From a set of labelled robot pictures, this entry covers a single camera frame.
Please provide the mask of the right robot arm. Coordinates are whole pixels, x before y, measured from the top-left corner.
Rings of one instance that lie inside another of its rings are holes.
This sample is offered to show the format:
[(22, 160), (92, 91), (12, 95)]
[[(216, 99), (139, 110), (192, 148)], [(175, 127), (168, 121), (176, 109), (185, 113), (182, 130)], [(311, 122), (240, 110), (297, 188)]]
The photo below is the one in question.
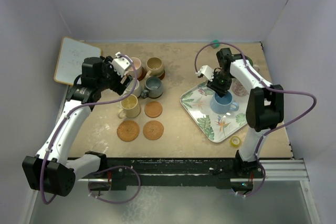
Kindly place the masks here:
[(261, 168), (259, 153), (270, 130), (284, 119), (284, 95), (281, 85), (263, 80), (246, 60), (244, 54), (232, 54), (229, 48), (216, 53), (220, 71), (213, 71), (207, 87), (215, 91), (216, 101), (223, 104), (229, 98), (232, 80), (238, 80), (248, 91), (246, 121), (249, 126), (244, 143), (236, 152), (234, 173), (246, 177), (252, 170)]

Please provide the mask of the cream mug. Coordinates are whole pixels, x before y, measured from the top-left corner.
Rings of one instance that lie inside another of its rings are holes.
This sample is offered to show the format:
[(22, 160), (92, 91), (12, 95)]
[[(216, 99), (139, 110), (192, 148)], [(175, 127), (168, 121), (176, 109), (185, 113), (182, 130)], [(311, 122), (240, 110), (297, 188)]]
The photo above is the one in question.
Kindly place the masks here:
[(141, 106), (139, 104), (138, 98), (131, 94), (127, 98), (120, 102), (121, 109), (119, 110), (117, 116), (120, 119), (124, 118), (135, 118), (141, 113)]

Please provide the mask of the white mug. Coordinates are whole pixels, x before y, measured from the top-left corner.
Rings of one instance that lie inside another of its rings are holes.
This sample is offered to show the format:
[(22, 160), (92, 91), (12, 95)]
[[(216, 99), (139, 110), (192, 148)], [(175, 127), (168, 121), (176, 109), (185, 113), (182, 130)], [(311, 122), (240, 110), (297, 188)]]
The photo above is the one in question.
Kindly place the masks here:
[(132, 79), (132, 81), (126, 87), (123, 95), (126, 95), (126, 94), (130, 93), (134, 84), (135, 84), (135, 88), (134, 88), (132, 94), (135, 95), (137, 98), (139, 98), (141, 96), (141, 93), (142, 93), (142, 86), (140, 85), (139, 80), (137, 80), (136, 78)]

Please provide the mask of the tan ceramic mug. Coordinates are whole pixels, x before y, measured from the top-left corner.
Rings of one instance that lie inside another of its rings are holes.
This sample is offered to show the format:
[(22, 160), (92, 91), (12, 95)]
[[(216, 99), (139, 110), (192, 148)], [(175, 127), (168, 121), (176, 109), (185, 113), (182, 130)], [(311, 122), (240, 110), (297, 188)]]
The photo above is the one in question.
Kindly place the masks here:
[(146, 77), (156, 76), (160, 77), (164, 73), (164, 64), (160, 58), (149, 58), (145, 64)]

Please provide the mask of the pink mug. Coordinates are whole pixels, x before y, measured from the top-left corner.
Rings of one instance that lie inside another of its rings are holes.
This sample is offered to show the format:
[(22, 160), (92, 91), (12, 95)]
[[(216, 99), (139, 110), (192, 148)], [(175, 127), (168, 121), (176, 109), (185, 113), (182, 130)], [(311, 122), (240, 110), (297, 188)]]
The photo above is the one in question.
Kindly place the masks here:
[(129, 74), (132, 77), (135, 77), (135, 76), (137, 76), (137, 78), (141, 77), (142, 72), (143, 72), (141, 60), (139, 58), (136, 58), (136, 57), (131, 57), (131, 60), (133, 62), (135, 70), (133, 69), (133, 67), (130, 67)]

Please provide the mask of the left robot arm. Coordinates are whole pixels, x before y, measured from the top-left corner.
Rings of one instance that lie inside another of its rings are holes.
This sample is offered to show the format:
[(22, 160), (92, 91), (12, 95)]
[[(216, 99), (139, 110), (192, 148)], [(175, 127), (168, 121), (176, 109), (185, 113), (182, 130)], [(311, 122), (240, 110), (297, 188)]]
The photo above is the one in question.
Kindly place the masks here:
[(124, 92), (132, 77), (127, 71), (134, 68), (126, 55), (115, 57), (89, 57), (81, 65), (81, 74), (76, 76), (69, 88), (61, 117), (45, 144), (34, 156), (26, 156), (22, 168), (32, 190), (67, 196), (75, 182), (89, 174), (96, 178), (108, 172), (106, 155), (94, 151), (85, 152), (77, 159), (69, 160), (72, 144), (86, 118), (93, 109), (102, 105), (101, 93), (110, 89), (126, 98)]

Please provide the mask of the grey blue mug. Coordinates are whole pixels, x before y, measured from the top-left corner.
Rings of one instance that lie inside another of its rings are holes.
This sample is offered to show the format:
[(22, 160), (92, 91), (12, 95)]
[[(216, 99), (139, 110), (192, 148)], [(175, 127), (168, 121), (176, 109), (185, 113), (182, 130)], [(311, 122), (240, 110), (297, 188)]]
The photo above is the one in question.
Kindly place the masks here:
[(149, 77), (144, 84), (144, 90), (141, 93), (141, 98), (156, 99), (163, 93), (163, 84), (158, 77)]

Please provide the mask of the light wood coaster smooth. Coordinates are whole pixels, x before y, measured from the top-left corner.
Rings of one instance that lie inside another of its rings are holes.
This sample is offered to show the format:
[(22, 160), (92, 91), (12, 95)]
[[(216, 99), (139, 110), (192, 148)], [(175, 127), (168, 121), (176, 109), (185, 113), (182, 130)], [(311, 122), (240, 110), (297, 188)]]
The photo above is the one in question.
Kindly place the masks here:
[(145, 114), (150, 118), (156, 118), (161, 115), (163, 108), (159, 102), (151, 101), (145, 105)]

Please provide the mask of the red patterned mug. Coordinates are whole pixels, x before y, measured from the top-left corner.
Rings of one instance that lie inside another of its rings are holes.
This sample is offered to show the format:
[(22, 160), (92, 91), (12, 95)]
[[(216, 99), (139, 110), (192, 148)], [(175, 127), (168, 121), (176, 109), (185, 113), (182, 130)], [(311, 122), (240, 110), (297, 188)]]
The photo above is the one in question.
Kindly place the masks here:
[(239, 97), (244, 97), (249, 94), (248, 91), (237, 79), (233, 79), (232, 81), (232, 91), (235, 95)]

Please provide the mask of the light blue mug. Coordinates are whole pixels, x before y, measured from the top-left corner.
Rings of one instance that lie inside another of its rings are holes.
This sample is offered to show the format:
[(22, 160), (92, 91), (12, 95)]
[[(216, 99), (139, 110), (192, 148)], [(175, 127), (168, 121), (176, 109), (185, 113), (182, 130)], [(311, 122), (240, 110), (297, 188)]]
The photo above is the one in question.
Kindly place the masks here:
[(234, 101), (233, 95), (228, 91), (222, 97), (217, 93), (214, 93), (210, 101), (210, 108), (217, 114), (226, 114), (227, 112), (238, 111), (239, 104)]

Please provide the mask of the woven rattan coaster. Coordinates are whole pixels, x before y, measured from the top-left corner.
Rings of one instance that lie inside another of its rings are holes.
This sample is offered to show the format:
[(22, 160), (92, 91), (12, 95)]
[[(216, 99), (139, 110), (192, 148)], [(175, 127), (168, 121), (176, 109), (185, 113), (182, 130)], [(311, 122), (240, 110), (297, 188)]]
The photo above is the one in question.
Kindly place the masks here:
[(140, 127), (135, 121), (126, 120), (117, 128), (117, 136), (124, 142), (134, 141), (140, 133)]
[(148, 121), (143, 127), (143, 135), (148, 140), (158, 140), (163, 135), (163, 132), (163, 124), (156, 120)]

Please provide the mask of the brown ringed wood coaster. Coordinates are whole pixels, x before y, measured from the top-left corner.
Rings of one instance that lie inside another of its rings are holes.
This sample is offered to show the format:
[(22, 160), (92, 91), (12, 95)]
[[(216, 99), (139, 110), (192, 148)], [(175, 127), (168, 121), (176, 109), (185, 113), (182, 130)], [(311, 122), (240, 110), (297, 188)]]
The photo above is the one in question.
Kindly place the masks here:
[(163, 73), (162, 73), (160, 76), (158, 76), (158, 78), (159, 78), (160, 80), (163, 80), (164, 77), (165, 77), (165, 70), (163, 71)]

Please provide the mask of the green cup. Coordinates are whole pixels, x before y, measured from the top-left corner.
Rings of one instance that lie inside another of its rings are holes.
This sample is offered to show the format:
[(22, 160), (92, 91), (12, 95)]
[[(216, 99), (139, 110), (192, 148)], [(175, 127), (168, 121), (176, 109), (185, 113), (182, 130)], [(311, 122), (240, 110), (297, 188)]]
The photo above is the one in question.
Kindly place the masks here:
[(254, 62), (249, 57), (246, 56), (245, 58), (257, 72), (260, 71), (260, 67), (257, 64), (254, 64)]

